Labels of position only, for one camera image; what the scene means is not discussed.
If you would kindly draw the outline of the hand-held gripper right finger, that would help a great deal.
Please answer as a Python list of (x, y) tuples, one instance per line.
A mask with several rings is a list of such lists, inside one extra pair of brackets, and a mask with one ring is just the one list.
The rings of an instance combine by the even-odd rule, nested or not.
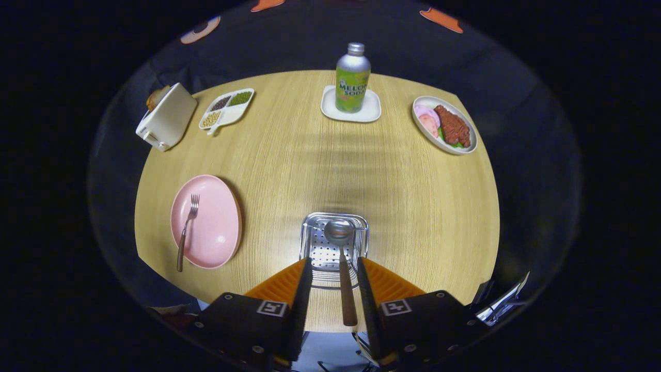
[(357, 278), (370, 343), (380, 367), (433, 367), (478, 340), (478, 318), (445, 290), (425, 292), (360, 257)]

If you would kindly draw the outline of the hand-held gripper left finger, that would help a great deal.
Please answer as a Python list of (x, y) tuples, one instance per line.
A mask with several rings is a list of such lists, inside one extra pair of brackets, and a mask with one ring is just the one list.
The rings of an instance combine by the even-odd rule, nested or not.
[(225, 292), (194, 320), (194, 341), (241, 369), (290, 369), (301, 352), (311, 292), (311, 259), (246, 294)]

